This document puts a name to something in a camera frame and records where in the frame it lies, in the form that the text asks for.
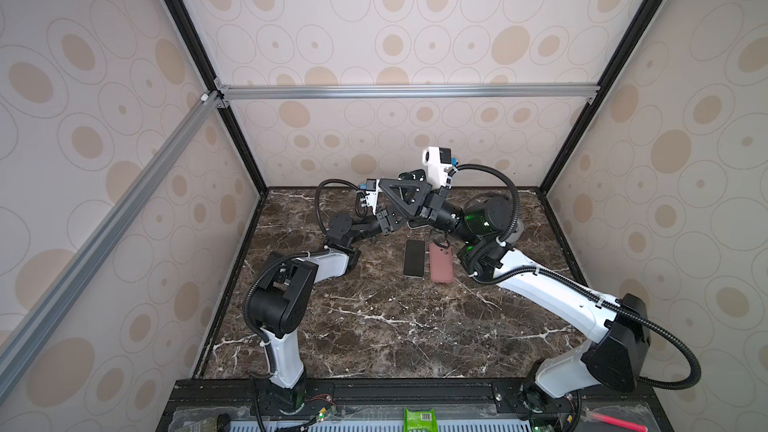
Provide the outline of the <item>black smartphone without case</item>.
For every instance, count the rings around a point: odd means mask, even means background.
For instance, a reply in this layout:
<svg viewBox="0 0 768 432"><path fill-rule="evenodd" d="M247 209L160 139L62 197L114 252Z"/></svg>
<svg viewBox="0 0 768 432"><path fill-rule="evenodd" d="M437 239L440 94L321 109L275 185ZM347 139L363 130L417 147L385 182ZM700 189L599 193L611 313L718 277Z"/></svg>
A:
<svg viewBox="0 0 768 432"><path fill-rule="evenodd" d="M425 242L407 240L404 251L403 274L406 277L423 278L425 270Z"/></svg>

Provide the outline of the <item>phone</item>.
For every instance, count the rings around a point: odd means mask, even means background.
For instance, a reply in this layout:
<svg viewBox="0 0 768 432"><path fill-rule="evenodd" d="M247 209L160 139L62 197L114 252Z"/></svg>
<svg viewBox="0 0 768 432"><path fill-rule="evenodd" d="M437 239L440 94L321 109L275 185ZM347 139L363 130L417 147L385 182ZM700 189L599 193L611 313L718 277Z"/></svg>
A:
<svg viewBox="0 0 768 432"><path fill-rule="evenodd" d="M450 284L454 281L453 256L450 246L429 244L430 279L436 284Z"/></svg>

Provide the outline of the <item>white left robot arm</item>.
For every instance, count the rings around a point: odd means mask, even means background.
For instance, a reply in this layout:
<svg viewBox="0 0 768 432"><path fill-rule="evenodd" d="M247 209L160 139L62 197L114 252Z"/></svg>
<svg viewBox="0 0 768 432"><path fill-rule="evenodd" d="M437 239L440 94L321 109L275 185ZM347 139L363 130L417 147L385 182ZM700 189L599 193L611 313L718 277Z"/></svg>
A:
<svg viewBox="0 0 768 432"><path fill-rule="evenodd" d="M358 219L338 213L325 223L320 199L329 185L353 190L370 213ZM265 378L278 390L293 392L305 380L296 330L305 316L314 285L353 270L360 256L354 247L356 243L390 234L419 218L432 189L421 170L399 179L369 179L360 186L343 179L327 179L318 185L314 211L325 234L322 248L272 254L242 307L246 325L259 336L266 350Z"/></svg>

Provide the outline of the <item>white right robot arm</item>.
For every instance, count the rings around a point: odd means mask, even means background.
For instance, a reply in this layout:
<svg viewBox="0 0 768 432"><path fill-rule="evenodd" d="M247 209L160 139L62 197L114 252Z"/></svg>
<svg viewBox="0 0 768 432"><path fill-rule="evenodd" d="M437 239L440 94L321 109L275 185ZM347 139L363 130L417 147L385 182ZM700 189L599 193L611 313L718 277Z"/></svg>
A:
<svg viewBox="0 0 768 432"><path fill-rule="evenodd" d="M480 285L517 293L570 323L585 342L532 369L533 392L560 398L595 385L619 392L633 391L650 343L639 305L626 305L530 260L511 240L520 219L520 197L514 182L500 171L474 164L472 170L501 180L509 193L493 196L475 210L448 200L449 187L432 187L425 180L380 180L398 213L461 238L458 257L468 276Z"/></svg>

